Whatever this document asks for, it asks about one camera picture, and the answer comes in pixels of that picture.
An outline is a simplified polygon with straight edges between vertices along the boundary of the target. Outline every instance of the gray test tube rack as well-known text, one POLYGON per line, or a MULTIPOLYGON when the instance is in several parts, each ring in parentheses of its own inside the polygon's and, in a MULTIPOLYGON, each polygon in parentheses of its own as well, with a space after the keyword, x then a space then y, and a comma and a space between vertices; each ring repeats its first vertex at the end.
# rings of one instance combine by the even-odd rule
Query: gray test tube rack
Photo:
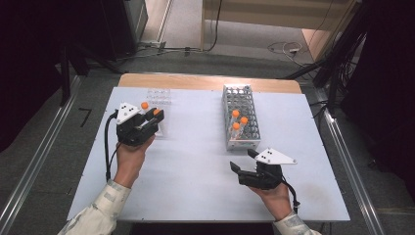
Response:
POLYGON ((251 86, 248 84, 223 85, 222 103, 225 117, 226 149, 256 149, 260 142, 260 134, 251 86), (247 125, 240 130, 237 139, 231 139, 231 131, 229 131, 232 126, 230 119, 233 110, 238 110, 240 113, 237 122, 240 122, 241 117, 248 118, 247 125))

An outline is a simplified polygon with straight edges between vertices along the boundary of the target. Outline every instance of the white sleeve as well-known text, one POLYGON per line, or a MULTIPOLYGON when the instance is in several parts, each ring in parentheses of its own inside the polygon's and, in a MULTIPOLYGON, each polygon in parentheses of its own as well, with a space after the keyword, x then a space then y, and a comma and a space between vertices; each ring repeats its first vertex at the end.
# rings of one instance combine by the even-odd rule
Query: white sleeve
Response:
POLYGON ((71 219, 58 235, 111 234, 130 192, 109 180, 95 202, 71 219))
POLYGON ((300 218, 292 211, 287 217, 280 221, 274 222, 274 225, 278 228, 278 231, 282 235, 318 235, 319 232, 311 230, 300 218))

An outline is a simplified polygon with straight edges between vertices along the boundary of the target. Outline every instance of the human hand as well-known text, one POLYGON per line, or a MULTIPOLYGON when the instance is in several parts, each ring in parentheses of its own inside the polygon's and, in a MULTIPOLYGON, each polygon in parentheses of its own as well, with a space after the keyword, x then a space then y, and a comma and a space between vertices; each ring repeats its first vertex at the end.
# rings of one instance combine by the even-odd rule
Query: human hand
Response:
POLYGON ((114 182, 124 187, 131 188, 138 178, 139 171, 143 166, 147 148, 153 143, 156 136, 150 137, 144 144, 132 147, 120 144, 116 150, 117 169, 114 182))
POLYGON ((275 220, 279 221, 291 213, 288 187, 285 184, 280 183, 276 188, 270 190, 249 188, 258 194, 269 212, 275 217, 275 220))

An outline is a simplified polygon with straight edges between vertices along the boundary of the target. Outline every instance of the white table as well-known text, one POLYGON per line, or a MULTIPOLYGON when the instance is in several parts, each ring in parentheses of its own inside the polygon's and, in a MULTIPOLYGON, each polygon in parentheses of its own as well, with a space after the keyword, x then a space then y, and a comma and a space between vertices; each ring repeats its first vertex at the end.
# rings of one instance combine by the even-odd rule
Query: white table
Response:
MULTIPOLYGON (((121 102, 146 99, 147 88, 116 87, 79 182, 68 218, 87 207, 105 184, 104 126, 121 102)), ((221 91, 171 89, 165 110, 168 135, 156 139, 147 152, 140 177, 120 215, 121 220, 147 222, 271 221, 260 198, 239 185, 232 161, 254 170, 245 152, 227 152, 221 91)), ((304 95, 254 92, 261 134, 257 151, 272 147, 298 161, 282 165, 301 202, 304 220, 349 220, 326 152, 304 95)), ((115 122, 109 131, 115 149, 115 122)), ((114 176, 116 163, 113 163, 114 176)))

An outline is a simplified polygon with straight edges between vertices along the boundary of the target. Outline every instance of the person's right hand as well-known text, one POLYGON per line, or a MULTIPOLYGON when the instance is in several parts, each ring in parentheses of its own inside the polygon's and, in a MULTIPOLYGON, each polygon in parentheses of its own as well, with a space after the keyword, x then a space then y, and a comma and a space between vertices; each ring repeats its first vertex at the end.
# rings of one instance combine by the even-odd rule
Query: person's right hand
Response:
POLYGON ((275 220, 279 221, 291 213, 290 196, 285 184, 280 183, 276 188, 270 190, 249 188, 258 194, 275 220))

